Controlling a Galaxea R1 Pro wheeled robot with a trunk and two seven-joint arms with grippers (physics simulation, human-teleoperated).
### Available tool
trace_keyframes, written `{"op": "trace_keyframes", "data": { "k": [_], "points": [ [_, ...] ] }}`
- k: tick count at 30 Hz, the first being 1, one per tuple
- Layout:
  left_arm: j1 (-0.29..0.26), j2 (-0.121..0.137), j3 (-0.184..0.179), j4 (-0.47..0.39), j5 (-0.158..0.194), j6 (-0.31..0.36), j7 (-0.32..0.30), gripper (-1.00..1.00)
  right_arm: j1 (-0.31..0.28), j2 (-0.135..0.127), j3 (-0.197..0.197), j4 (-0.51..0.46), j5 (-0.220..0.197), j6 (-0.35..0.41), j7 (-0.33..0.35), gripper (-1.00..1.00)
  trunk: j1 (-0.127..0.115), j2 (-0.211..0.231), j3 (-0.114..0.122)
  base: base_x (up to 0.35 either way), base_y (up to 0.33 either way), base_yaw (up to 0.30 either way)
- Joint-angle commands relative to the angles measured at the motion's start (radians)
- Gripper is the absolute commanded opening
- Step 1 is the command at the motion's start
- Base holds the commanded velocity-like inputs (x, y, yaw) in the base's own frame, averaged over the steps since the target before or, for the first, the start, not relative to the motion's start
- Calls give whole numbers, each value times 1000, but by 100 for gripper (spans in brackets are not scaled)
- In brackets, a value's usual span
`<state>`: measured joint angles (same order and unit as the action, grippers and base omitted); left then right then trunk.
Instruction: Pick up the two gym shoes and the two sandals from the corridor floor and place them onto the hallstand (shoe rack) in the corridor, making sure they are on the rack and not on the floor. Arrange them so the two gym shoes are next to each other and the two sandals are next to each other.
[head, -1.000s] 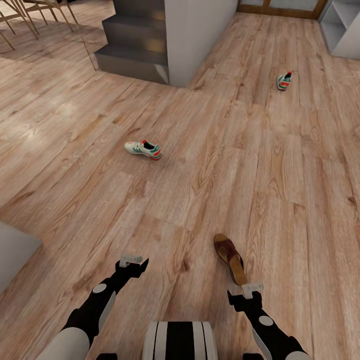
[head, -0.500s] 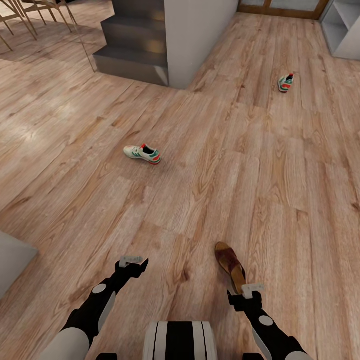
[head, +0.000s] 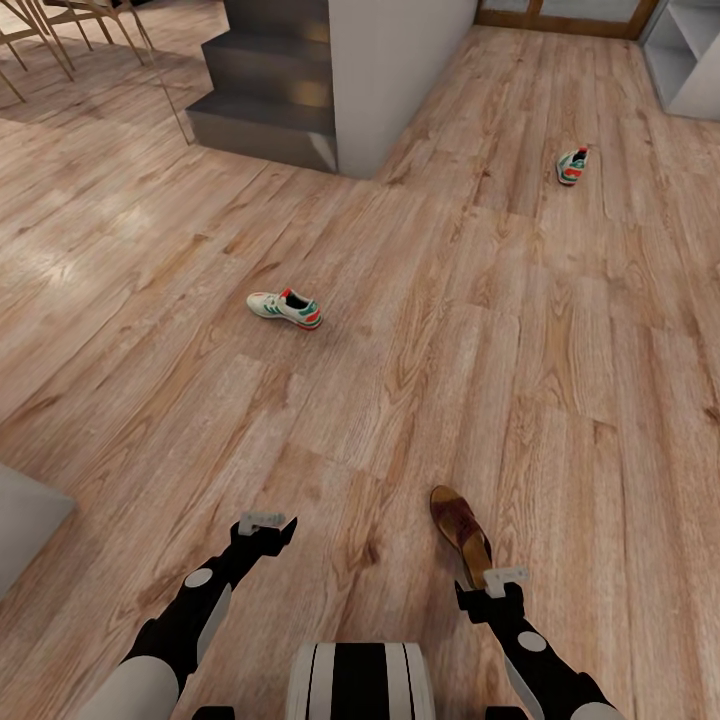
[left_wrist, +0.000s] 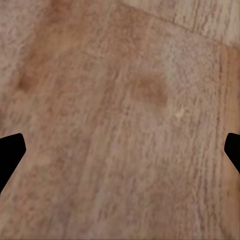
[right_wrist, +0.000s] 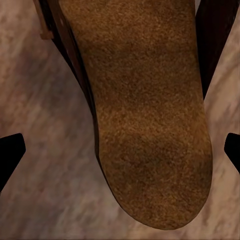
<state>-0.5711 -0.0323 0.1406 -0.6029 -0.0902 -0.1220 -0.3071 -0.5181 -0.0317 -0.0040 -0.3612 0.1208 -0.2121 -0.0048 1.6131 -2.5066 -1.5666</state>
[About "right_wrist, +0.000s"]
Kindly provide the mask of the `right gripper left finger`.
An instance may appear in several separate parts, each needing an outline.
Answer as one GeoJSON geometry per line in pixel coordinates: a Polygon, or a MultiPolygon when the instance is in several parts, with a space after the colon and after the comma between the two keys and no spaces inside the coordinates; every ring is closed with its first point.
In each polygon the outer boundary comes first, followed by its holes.
{"type": "Polygon", "coordinates": [[[0,193],[26,152],[23,134],[0,138],[0,193]]]}

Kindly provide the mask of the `sandal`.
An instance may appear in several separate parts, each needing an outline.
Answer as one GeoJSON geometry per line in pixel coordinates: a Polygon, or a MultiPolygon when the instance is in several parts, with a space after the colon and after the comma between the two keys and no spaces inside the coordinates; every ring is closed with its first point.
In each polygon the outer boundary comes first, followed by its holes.
{"type": "Polygon", "coordinates": [[[207,202],[204,99],[240,0],[33,0],[90,108],[94,151],[120,206],[180,229],[207,202]]]}

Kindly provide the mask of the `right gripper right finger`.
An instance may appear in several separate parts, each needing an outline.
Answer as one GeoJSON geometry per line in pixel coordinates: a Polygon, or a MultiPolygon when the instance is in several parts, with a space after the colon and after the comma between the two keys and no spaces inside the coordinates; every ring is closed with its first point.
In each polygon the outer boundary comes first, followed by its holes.
{"type": "Polygon", "coordinates": [[[224,151],[240,173],[240,135],[235,133],[228,133],[224,151]]]}

